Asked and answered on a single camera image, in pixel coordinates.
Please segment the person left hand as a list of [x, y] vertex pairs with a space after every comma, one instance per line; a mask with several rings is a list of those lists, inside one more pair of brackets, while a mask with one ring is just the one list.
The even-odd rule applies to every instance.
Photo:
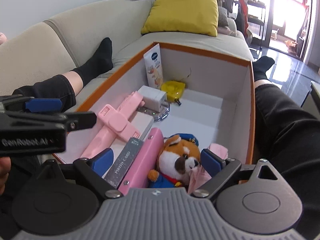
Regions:
[[9, 157], [0, 158], [0, 195], [3, 194], [5, 184], [7, 182], [9, 172], [11, 169], [11, 160]]

